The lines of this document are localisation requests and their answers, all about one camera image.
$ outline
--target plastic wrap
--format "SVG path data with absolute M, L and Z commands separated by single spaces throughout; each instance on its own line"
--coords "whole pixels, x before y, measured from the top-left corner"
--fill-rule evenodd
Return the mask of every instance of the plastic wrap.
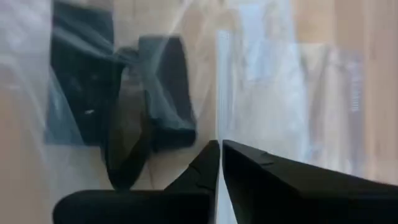
M 51 223 L 79 190 L 163 189 L 211 139 L 380 180 L 364 146 L 374 50 L 308 31 L 297 5 L 317 4 L 297 2 L 3 0 L 0 219 Z M 115 171 L 150 144 L 137 172 Z M 218 193 L 216 220 L 233 223 L 221 168 Z

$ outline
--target black object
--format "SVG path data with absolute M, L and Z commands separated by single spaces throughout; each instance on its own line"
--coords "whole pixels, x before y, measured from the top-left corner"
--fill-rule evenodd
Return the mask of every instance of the black object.
M 112 185 L 128 190 L 152 151 L 189 147 L 196 140 L 183 45 L 178 37 L 148 36 L 139 39 L 138 50 L 114 53 L 109 12 L 55 1 L 53 14 L 51 66 L 65 99 L 50 89 L 46 141 L 100 146 Z M 125 68 L 144 87 L 143 103 L 127 102 L 141 111 L 141 133 L 131 146 L 123 144 L 120 130 Z
M 398 222 L 398 187 L 223 143 L 223 170 L 238 223 Z
M 163 191 L 89 190 L 69 195 L 53 211 L 54 224 L 207 224 L 213 216 L 220 149 L 211 141 Z

